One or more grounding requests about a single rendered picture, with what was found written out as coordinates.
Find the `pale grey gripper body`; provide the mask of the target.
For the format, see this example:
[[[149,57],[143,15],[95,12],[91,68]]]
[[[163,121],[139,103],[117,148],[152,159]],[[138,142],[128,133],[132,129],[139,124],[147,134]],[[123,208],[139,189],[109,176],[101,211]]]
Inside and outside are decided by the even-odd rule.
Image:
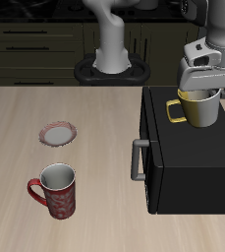
[[[189,66],[186,59],[180,61],[177,85],[182,92],[224,89],[225,69],[215,66]]]

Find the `white and yellow mug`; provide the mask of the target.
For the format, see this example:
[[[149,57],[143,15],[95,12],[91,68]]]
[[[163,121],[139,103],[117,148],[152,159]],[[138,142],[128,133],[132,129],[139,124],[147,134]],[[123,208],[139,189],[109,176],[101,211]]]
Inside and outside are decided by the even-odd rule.
[[[177,91],[178,98],[166,102],[166,113],[171,123],[187,121],[193,127],[204,128],[214,124],[218,117],[220,89],[204,91]],[[174,118],[170,115],[170,106],[180,104],[184,116]]]

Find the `white plate with red rim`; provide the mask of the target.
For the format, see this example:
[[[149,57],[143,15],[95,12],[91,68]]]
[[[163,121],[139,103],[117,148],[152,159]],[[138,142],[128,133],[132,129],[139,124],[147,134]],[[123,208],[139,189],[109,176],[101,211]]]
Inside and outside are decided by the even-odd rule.
[[[38,134],[38,140],[49,147],[60,147],[73,142],[77,135],[78,129],[73,124],[57,121],[44,126]]]

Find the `red patterned mug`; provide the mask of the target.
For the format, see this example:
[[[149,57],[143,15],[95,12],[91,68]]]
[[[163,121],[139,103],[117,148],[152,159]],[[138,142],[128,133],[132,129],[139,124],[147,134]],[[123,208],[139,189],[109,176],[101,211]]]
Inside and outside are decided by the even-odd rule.
[[[48,208],[57,220],[69,218],[76,209],[76,173],[65,163],[45,167],[38,178],[28,182],[28,193]]]

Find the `black microwave oven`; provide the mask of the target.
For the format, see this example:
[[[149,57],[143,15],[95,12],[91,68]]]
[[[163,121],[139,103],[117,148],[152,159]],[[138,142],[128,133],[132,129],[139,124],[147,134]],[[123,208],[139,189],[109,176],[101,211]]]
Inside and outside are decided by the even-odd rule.
[[[225,215],[225,111],[206,128],[172,123],[166,102],[176,94],[175,87],[142,89],[131,178],[144,183],[153,215]]]

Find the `dark kitchen cupboards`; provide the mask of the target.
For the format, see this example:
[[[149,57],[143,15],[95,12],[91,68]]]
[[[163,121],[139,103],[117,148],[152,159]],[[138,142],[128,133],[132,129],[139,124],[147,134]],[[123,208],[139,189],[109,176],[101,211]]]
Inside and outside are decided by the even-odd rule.
[[[206,28],[183,17],[180,0],[140,0],[111,13],[124,47],[150,68],[144,83],[177,85],[184,46]],[[100,47],[99,22],[83,0],[0,0],[0,86],[76,86],[76,65]]]

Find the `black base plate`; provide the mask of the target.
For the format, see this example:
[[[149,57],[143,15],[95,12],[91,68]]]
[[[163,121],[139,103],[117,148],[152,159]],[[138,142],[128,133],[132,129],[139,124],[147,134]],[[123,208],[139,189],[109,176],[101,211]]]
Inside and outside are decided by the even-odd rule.
[[[129,54],[130,68],[119,74],[105,74],[93,67],[94,53],[88,53],[74,71],[75,78],[85,87],[138,87],[150,77],[150,68],[136,53]]]

